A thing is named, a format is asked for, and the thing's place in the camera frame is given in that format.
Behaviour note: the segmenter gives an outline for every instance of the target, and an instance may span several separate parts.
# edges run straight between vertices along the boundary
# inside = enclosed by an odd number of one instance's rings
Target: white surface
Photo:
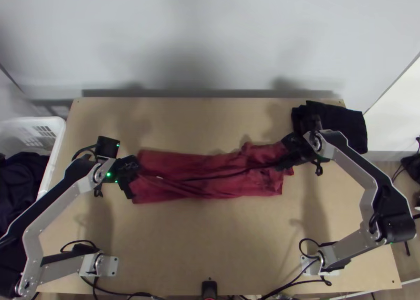
[[[0,121],[19,116],[35,116],[37,111],[26,96],[0,70]]]
[[[415,152],[420,135],[420,59],[364,115],[368,148]]]
[[[281,79],[365,111],[420,50],[419,12],[418,0],[0,0],[0,59],[35,98]]]
[[[19,152],[49,155],[38,199],[50,189],[65,131],[66,121],[57,116],[18,117],[0,122],[0,153],[5,154],[6,158]]]

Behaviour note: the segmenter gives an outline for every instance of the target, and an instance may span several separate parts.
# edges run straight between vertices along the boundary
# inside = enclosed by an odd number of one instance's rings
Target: wooden tabletop
[[[322,100],[343,105],[342,100]],[[291,108],[304,99],[76,99],[52,178],[58,182],[78,149],[98,135],[121,141],[119,157],[141,148],[217,154],[243,142],[274,143],[292,131]],[[270,198],[183,199],[134,205],[117,185],[103,198],[79,196],[41,235],[44,254],[65,243],[92,240],[119,257],[116,277],[99,280],[113,291],[199,295],[211,277],[219,293],[265,294],[300,272],[298,242],[340,240],[359,228],[363,189],[339,166],[295,167],[283,194]],[[310,283],[291,293],[401,288],[390,246],[352,260],[332,286]],[[43,292],[91,293],[77,274],[38,288]]]

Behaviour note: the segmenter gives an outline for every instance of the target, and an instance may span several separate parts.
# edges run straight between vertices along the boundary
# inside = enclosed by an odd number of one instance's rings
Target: red cloth
[[[141,170],[130,183],[133,203],[151,203],[186,197],[234,198],[281,194],[284,175],[274,164],[288,153],[281,142],[245,143],[239,152],[202,156],[159,151],[139,151]]]

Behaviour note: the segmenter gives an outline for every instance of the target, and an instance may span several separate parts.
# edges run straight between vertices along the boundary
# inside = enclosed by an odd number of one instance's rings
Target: black garment
[[[49,156],[25,152],[0,157],[0,237],[35,202],[48,160]]]
[[[420,154],[402,158],[401,165],[407,170],[411,179],[420,184]]]
[[[368,152],[368,133],[360,111],[308,100],[306,105],[293,108],[291,117],[293,130],[299,135],[315,129],[318,119],[323,129],[341,131],[359,154]]]

